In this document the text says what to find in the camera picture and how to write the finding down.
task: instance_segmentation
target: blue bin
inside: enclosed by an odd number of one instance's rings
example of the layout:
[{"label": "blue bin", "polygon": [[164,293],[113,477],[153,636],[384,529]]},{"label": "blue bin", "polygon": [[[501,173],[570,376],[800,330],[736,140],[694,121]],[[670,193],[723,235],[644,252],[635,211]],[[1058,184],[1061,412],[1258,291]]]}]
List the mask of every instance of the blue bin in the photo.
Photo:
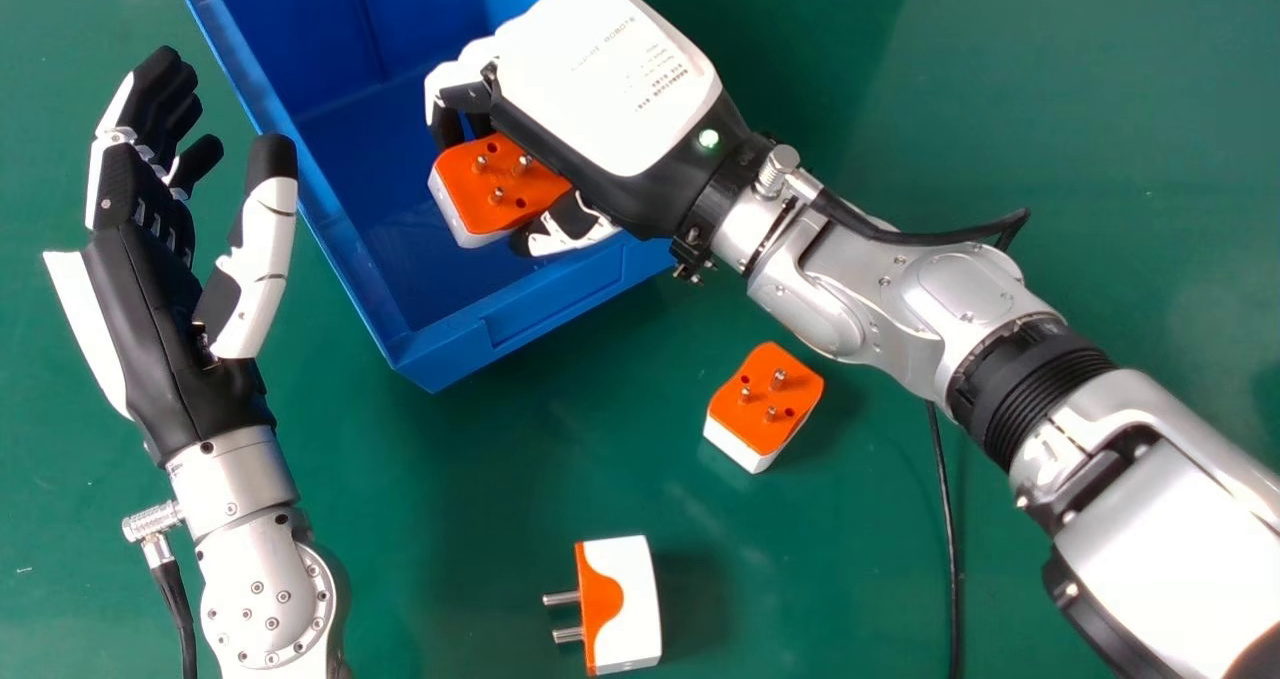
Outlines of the blue bin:
[{"label": "blue bin", "polygon": [[389,364],[435,392],[673,263],[617,236],[554,260],[458,249],[426,190],[422,78],[535,0],[187,0]]}]

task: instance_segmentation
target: orange and white plug adapter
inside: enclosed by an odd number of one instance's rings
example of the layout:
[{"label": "orange and white plug adapter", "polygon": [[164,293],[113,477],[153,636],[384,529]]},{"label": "orange and white plug adapter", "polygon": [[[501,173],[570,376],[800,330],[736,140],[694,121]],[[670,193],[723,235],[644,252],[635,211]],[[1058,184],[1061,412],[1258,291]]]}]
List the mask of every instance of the orange and white plug adapter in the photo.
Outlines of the orange and white plug adapter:
[{"label": "orange and white plug adapter", "polygon": [[703,436],[751,474],[768,469],[809,419],[823,380],[781,346],[755,347],[707,407]]},{"label": "orange and white plug adapter", "polygon": [[582,623],[556,629],[557,644],[582,642],[590,676],[653,666],[662,659],[662,618],[649,541],[643,536],[579,542],[577,591],[544,594],[545,606],[577,603]]},{"label": "orange and white plug adapter", "polygon": [[442,151],[426,187],[463,249],[506,237],[571,191],[568,181],[499,133]]}]

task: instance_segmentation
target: robotic hand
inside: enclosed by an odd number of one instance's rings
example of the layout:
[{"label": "robotic hand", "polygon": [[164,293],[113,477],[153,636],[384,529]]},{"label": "robotic hand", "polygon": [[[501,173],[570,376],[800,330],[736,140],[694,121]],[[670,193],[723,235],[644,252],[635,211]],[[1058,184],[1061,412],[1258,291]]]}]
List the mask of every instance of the robotic hand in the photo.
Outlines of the robotic hand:
[{"label": "robotic hand", "polygon": [[201,288],[186,202],[221,159],[204,136],[196,73],[161,47],[115,92],[90,150],[81,251],[46,252],[58,297],[108,401],[137,423],[173,483],[169,501],[124,520],[178,624],[196,675],[191,609],[165,532],[186,521],[205,577],[205,638],[225,678],[346,674],[348,594],[312,543],[275,438],[255,356],[288,274],[297,158],[282,136],[253,143],[230,251]]},{"label": "robotic hand", "polygon": [[869,218],[751,132],[640,0],[539,0],[431,72],[426,101],[438,141],[488,114],[579,190],[517,251],[669,237],[677,277],[716,256],[815,351],[941,406],[1051,538],[1046,589],[1116,674],[1280,671],[1280,479],[1027,290],[1002,251],[1025,213],[942,234]]}]

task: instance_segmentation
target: green table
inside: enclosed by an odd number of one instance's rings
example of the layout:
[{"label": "green table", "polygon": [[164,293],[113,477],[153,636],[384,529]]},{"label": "green table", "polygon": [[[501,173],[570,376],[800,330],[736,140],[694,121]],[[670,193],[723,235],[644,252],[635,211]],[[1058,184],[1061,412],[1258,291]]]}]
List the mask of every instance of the green table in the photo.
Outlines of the green table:
[{"label": "green table", "polygon": [[[755,126],[865,208],[929,229],[1032,206],[1015,246],[1030,284],[1280,465],[1280,0],[650,1]],[[0,676],[175,675],[169,618],[119,533],[168,487],[38,254],[81,246],[90,131],[157,44],[193,60],[202,127],[228,145],[193,205],[202,270],[251,128],[182,0],[0,0]],[[654,279],[429,396],[387,368],[306,232],[294,261],[262,365],[303,506],[353,580],[361,676],[581,676],[538,596],[572,584],[572,542],[636,532],[666,615],[654,678],[945,673],[920,402],[819,363],[733,277]],[[768,340],[828,389],[748,477],[701,419]],[[946,442],[969,675],[1106,676],[1043,597],[1046,544],[1004,478],[954,428]],[[197,592],[189,542],[175,548]]]}]

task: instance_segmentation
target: black cable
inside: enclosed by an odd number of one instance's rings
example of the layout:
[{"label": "black cable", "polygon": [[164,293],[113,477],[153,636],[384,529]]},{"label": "black cable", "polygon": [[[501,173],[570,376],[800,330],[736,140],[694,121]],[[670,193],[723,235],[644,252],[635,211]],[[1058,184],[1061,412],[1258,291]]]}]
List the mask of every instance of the black cable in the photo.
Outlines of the black cable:
[{"label": "black cable", "polygon": [[942,497],[942,519],[947,533],[947,569],[951,584],[951,659],[947,661],[948,679],[959,679],[963,669],[964,625],[960,602],[960,552],[956,547],[956,524],[951,515],[951,483],[947,480],[947,456],[942,451],[942,432],[938,430],[938,409],[932,401],[924,402],[929,414],[929,432],[933,434],[933,460],[938,465],[938,493]]},{"label": "black cable", "polygon": [[991,236],[1000,234],[1000,238],[996,241],[996,249],[1004,251],[1014,241],[1014,237],[1018,236],[1023,225],[1027,224],[1027,220],[1030,219],[1028,209],[1019,209],[995,222],[975,227],[950,232],[911,233],[877,225],[827,188],[818,192],[810,206],[860,237],[901,246],[946,246],[948,243],[983,241]]},{"label": "black cable", "polygon": [[196,623],[191,619],[191,605],[187,602],[187,589],[182,583],[178,561],[165,561],[151,570],[151,578],[160,587],[164,603],[173,615],[178,628],[178,641],[182,643],[182,679],[196,679]]}]

